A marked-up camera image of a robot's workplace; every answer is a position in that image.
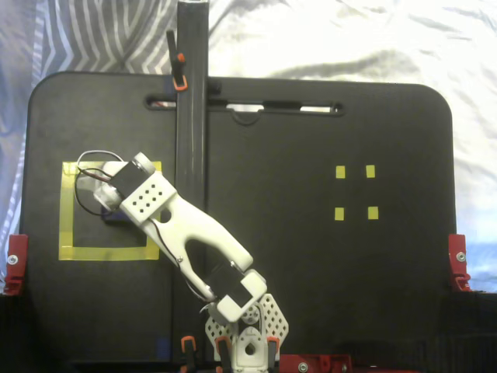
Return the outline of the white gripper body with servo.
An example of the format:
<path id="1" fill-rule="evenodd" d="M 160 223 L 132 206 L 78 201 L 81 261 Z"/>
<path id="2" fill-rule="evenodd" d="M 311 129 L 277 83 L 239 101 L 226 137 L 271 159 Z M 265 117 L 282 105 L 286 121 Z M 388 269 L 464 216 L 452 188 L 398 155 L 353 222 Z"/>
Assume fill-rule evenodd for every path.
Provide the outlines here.
<path id="1" fill-rule="evenodd" d="M 126 162 L 119 161 L 104 162 L 99 167 L 100 171 L 96 171 L 96 173 L 98 176 L 109 180 L 126 164 Z M 116 210 L 122 201 L 122 197 L 117 192 L 117 189 L 114 186 L 111 186 L 108 182 L 104 181 L 98 181 L 96 183 L 93 196 L 108 211 Z"/>

